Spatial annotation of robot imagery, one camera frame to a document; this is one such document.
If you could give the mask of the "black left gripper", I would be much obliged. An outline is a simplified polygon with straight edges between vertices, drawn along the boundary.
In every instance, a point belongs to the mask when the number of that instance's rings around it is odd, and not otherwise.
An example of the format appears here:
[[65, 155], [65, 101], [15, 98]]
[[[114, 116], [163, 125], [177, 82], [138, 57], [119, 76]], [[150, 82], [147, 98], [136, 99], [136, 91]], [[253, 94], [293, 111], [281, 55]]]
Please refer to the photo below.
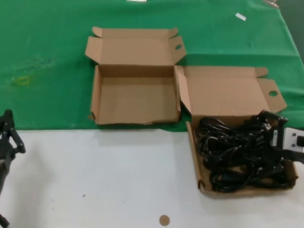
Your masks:
[[10, 165], [11, 162], [15, 159], [16, 153], [26, 153], [24, 143], [22, 142], [21, 137], [18, 135], [15, 129], [15, 122], [11, 109], [5, 110], [3, 116], [0, 116], [0, 134], [2, 130], [3, 133], [7, 135], [7, 138], [11, 137], [16, 144], [16, 147], [13, 148], [8, 140], [0, 139], [0, 162]]

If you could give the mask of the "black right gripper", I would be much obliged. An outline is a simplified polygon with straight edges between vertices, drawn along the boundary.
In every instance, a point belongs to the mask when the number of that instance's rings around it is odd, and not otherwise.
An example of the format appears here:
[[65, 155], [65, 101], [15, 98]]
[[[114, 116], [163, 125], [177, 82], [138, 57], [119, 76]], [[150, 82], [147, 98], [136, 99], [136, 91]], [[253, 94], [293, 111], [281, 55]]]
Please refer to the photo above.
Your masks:
[[251, 117], [252, 121], [265, 124], [266, 128], [255, 127], [251, 130], [253, 135], [251, 150], [283, 150], [285, 124], [288, 119], [271, 111], [263, 110]]

